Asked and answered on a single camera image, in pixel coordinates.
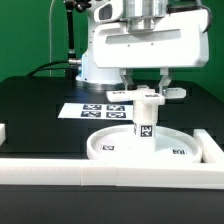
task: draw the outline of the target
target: white robot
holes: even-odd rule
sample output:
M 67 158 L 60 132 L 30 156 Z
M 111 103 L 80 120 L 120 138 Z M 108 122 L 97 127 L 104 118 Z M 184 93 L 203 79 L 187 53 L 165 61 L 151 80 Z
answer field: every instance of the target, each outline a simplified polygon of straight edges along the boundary
M 88 50 L 77 80 L 90 88 L 114 88 L 123 82 L 125 90 L 109 91 L 107 97 L 111 102 L 133 101 L 134 124 L 91 135 L 88 157 L 126 162 L 200 162 L 202 150 L 193 137 L 157 127 L 156 123 L 158 106 L 165 104 L 165 99 L 186 95 L 182 88 L 168 88 L 170 68 L 201 67 L 209 59 L 209 9 L 200 4 L 172 7 L 168 0 L 90 3 Z M 159 68 L 159 92 L 147 86 L 136 87 L 131 79 L 133 68 Z

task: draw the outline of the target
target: white platform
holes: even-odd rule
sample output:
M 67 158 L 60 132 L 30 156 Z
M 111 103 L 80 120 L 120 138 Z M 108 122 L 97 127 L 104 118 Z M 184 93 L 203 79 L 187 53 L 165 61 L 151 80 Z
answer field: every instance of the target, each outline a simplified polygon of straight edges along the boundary
M 4 131 L 0 130 L 2 139 Z M 205 163 L 121 164 L 94 160 L 2 158 L 0 184 L 224 189 L 224 153 L 205 130 L 195 130 L 194 138 L 203 150 Z
M 93 133 L 87 140 L 88 158 L 120 163 L 141 161 L 147 164 L 201 162 L 202 149 L 190 135 L 160 126 L 154 128 L 154 138 L 148 137 L 148 130 L 144 132 L 144 129 L 143 133 L 138 134 L 134 130 L 135 125 L 130 124 Z

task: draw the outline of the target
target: green backdrop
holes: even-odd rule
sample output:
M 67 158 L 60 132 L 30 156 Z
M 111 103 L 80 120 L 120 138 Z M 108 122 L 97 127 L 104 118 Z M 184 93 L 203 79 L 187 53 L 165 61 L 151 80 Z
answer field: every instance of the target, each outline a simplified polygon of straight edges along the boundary
M 224 26 L 223 0 L 203 0 L 213 13 L 209 31 L 210 60 L 203 68 L 176 69 L 176 80 L 200 84 L 224 101 Z M 10 76 L 26 75 L 39 65 L 49 62 L 49 10 L 51 0 L 20 0 L 0 2 L 0 81 Z M 75 45 L 78 55 L 87 42 L 86 13 L 74 15 Z M 53 60 L 67 57 L 66 12 L 62 0 L 53 8 Z M 63 72 L 54 72 L 54 76 Z M 159 79 L 158 70 L 136 70 L 134 78 Z

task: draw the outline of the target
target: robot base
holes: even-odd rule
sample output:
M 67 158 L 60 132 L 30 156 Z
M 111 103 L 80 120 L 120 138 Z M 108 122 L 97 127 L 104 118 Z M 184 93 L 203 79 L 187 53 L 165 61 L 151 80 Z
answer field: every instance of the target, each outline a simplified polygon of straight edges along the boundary
M 135 136 L 133 125 L 105 128 L 87 141 L 89 159 L 131 163 L 200 163 L 202 150 L 185 133 L 156 127 L 156 144 Z
M 87 89 L 94 89 L 97 91 L 113 91 L 124 89 L 123 83 L 116 83 L 116 84 L 101 84 L 101 83 L 91 83 L 87 81 L 76 80 L 76 85 L 78 87 L 87 88 Z

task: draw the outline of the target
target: white object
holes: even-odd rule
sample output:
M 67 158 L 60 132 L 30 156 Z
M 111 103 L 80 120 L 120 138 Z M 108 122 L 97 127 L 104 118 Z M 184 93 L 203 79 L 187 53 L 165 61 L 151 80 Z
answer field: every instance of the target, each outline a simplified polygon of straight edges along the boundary
M 0 146 L 5 141 L 5 125 L 0 124 Z
M 195 131 L 197 139 L 201 139 L 198 144 L 203 150 L 203 160 L 204 151 L 210 152 L 208 160 L 217 155 L 217 151 L 223 155 L 205 130 Z M 224 189 L 224 163 L 149 164 L 1 158 L 0 184 Z
M 88 158 L 121 164 L 201 162 L 202 150 L 189 135 L 157 126 L 154 149 L 150 140 L 136 137 L 133 130 L 134 125 L 120 125 L 95 132 L 87 140 Z
M 129 134 L 125 135 L 125 139 L 128 141 L 129 138 L 132 138 L 133 141 L 131 141 L 131 144 L 135 145 L 134 148 L 138 147 L 137 145 L 145 148 L 143 145 L 146 144 L 146 147 L 150 148 L 150 151 L 155 151 L 158 106 L 165 104 L 165 97 L 155 93 L 154 89 L 149 89 L 148 86 L 144 85 L 138 86 L 138 89 L 134 91 L 107 92 L 107 98 L 111 102 L 133 101 L 133 136 Z M 120 142 L 118 139 L 120 139 L 119 133 L 114 141 Z
M 166 99 L 181 99 L 187 95 L 187 92 L 183 88 L 167 88 L 165 97 Z
M 129 33 L 125 22 L 97 27 L 93 58 L 101 68 L 175 68 L 203 66 L 209 58 L 207 10 L 172 13 L 155 29 Z

